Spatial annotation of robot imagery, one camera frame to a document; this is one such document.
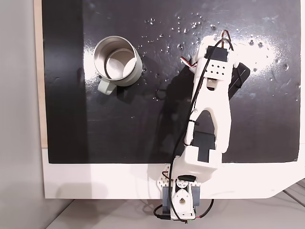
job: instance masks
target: black surface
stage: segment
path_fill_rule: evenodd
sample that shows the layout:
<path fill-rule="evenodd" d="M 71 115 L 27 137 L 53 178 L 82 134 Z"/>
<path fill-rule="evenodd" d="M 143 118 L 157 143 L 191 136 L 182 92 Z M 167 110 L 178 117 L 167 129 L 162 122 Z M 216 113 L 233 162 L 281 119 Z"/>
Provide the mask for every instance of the black surface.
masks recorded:
<path fill-rule="evenodd" d="M 215 149 L 215 135 L 194 131 L 193 146 L 199 147 L 198 161 L 209 162 L 210 149 Z"/>
<path fill-rule="evenodd" d="M 196 42 L 223 29 L 251 68 L 230 100 L 231 137 L 223 162 L 296 160 L 299 0 L 43 0 L 50 163 L 170 162 L 193 89 L 193 74 L 179 57 L 189 59 Z M 107 96 L 97 91 L 92 53 L 110 35 L 138 48 L 146 71 L 136 84 Z M 198 131 L 209 128 L 206 116 L 200 116 Z"/>

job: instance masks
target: stainless steel cup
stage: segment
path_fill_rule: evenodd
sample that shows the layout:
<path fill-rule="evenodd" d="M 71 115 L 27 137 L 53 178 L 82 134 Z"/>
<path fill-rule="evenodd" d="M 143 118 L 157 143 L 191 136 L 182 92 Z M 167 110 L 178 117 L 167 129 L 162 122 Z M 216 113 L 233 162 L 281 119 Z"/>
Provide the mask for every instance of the stainless steel cup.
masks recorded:
<path fill-rule="evenodd" d="M 116 86 L 135 83 L 142 73 L 142 60 L 128 40 L 119 36 L 106 37 L 94 50 L 94 65 L 102 79 L 98 90 L 111 94 Z"/>

